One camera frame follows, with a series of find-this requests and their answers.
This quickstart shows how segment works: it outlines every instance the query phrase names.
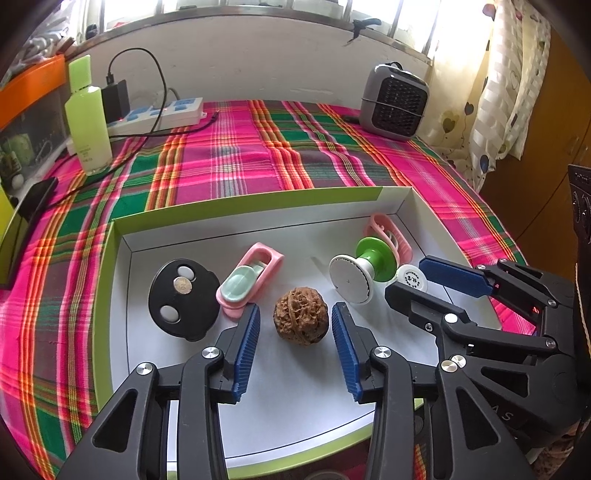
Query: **pink plastic toy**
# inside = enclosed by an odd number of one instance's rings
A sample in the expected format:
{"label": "pink plastic toy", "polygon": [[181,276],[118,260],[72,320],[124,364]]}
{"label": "pink plastic toy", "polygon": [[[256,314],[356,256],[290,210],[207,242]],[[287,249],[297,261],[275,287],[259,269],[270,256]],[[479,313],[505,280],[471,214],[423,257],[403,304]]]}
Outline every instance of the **pink plastic toy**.
{"label": "pink plastic toy", "polygon": [[238,320],[246,304],[279,269],[282,261],[283,255],[260,242],[250,247],[216,292],[223,312]]}
{"label": "pink plastic toy", "polygon": [[388,215],[374,213],[365,227],[363,234],[365,236],[376,236],[386,242],[392,249],[392,252],[394,252],[398,266],[409,264],[413,260],[412,247]]}

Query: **portable heater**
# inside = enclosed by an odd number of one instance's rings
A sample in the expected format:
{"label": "portable heater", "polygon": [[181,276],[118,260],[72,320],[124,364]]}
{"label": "portable heater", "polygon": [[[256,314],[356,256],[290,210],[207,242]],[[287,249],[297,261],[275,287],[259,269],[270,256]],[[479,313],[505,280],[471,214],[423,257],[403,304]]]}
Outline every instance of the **portable heater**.
{"label": "portable heater", "polygon": [[398,62],[380,64],[365,85],[359,123],[367,132],[408,140],[417,132],[428,97],[427,84]]}

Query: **fan grille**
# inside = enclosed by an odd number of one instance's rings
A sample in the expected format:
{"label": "fan grille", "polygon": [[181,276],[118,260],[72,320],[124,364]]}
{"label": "fan grille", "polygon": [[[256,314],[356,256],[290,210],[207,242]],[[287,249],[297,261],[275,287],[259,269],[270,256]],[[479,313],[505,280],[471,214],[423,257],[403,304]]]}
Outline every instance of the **fan grille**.
{"label": "fan grille", "polygon": [[377,101],[372,117],[374,126],[403,137],[412,137],[421,122],[427,104],[427,92],[389,77],[382,82]]}

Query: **plaid bedsheet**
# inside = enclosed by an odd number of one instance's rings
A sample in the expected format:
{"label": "plaid bedsheet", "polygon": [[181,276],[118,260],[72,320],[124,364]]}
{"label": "plaid bedsheet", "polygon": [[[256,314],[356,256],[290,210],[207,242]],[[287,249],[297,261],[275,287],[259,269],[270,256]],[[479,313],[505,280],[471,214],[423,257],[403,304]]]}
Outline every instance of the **plaid bedsheet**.
{"label": "plaid bedsheet", "polygon": [[[298,102],[206,104],[208,129],[152,138],[133,162],[46,212],[15,287],[0,293],[0,413],[45,479],[53,479],[97,413],[91,317],[109,221],[186,202],[274,190],[413,186],[476,264],[523,262],[495,215],[419,140],[395,142],[342,121],[350,109]],[[141,139],[116,147],[122,161]],[[56,197],[84,182],[78,162],[49,175]],[[506,330],[532,326],[496,304]]]}

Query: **white wall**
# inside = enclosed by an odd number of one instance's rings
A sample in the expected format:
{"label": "white wall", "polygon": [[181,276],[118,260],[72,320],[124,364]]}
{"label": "white wall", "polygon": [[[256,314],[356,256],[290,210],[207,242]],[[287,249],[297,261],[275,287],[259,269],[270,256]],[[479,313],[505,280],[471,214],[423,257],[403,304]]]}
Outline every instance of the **white wall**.
{"label": "white wall", "polygon": [[[161,63],[182,98],[299,100],[359,108],[371,69],[398,61],[425,78],[427,65],[388,45],[325,25],[275,17],[207,17],[144,28],[101,43],[92,56],[93,84],[104,86],[120,50],[144,47]],[[149,56],[129,52],[115,60],[132,108],[156,101],[161,80]]]}

